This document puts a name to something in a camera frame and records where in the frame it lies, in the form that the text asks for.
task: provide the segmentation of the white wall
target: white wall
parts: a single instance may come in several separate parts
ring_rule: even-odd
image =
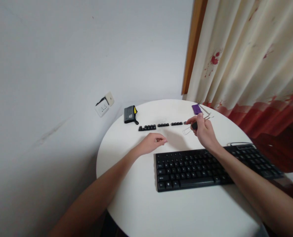
[[[181,98],[192,1],[0,0],[0,236],[43,234],[126,105]],[[103,118],[94,105],[111,91]]]

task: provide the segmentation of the forearm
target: forearm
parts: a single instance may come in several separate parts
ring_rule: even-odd
[[[93,182],[70,206],[50,236],[71,236],[90,226],[107,208],[122,180],[139,157],[133,149]]]
[[[262,220],[277,234],[293,236],[293,199],[245,166],[223,147],[209,150]]]

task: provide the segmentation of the wooden floor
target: wooden floor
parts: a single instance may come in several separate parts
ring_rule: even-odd
[[[260,152],[285,173],[293,172],[293,130],[285,129],[277,137],[262,133],[251,139]]]

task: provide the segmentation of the black pouch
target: black pouch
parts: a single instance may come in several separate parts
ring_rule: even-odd
[[[135,122],[135,124],[138,125],[139,122],[135,118],[136,113],[137,113],[137,110],[134,105],[125,108],[124,109],[124,123]]]

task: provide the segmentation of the hand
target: hand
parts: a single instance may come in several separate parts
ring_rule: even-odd
[[[213,131],[213,127],[210,120],[204,120],[203,114],[199,113],[198,116],[194,116],[187,120],[186,124],[193,124],[197,122],[198,128],[193,130],[190,126],[191,130],[198,137],[200,143],[208,150],[216,150],[221,145],[217,141],[215,132]]]
[[[167,142],[166,137],[159,133],[149,133],[133,150],[138,156],[148,154]]]

